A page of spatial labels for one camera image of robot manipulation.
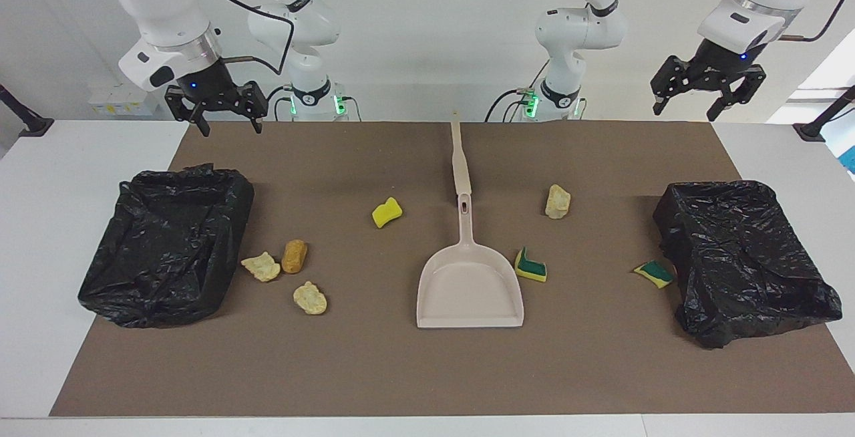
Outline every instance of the trash bag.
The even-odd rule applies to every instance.
[[[186,325],[216,312],[237,267],[252,184],[207,164],[141,172],[119,188],[80,304],[122,327]]]
[[[671,184],[653,214],[677,270],[675,318],[707,348],[842,318],[772,188],[756,181]]]

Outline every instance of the tabletop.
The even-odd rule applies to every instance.
[[[714,124],[743,178],[778,193],[797,236],[844,302],[855,297],[849,239],[855,184],[830,151],[789,126]],[[73,299],[117,183],[165,170],[186,124],[60,121],[0,160],[0,431],[10,435],[729,435],[842,434],[855,414],[507,416],[506,418],[47,418],[94,315]],[[828,325],[850,366],[855,323]]]

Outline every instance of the dustpan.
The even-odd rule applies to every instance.
[[[522,292],[502,254],[474,242],[470,172],[452,122],[454,186],[458,193],[460,242],[441,249],[419,279],[415,323],[421,328],[520,327]]]

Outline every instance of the blue object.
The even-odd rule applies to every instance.
[[[838,160],[843,166],[846,167],[850,172],[855,173],[855,146],[849,148],[846,153],[843,153]]]

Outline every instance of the food piece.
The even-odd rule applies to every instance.
[[[549,198],[546,200],[546,215],[553,220],[564,218],[570,211],[570,194],[553,184],[549,187]]]
[[[285,245],[285,254],[282,255],[282,271],[285,273],[300,273],[303,269],[303,261],[306,260],[306,252],[309,246],[303,240],[291,240]]]
[[[377,206],[375,211],[371,213],[371,218],[375,221],[377,228],[382,228],[385,224],[403,215],[403,209],[397,204],[397,200],[389,197],[381,206]]]
[[[310,281],[294,291],[294,303],[309,315],[320,315],[327,311],[327,298]]]
[[[514,261],[514,273],[517,276],[532,279],[533,281],[546,282],[546,265],[526,259],[526,247],[516,254]]]
[[[674,275],[655,260],[648,261],[633,272],[649,279],[657,288],[666,288],[674,281]]]
[[[272,279],[279,276],[279,272],[282,269],[280,264],[276,263],[266,251],[258,257],[241,260],[240,263],[252,273],[253,277],[262,282],[272,281]]]

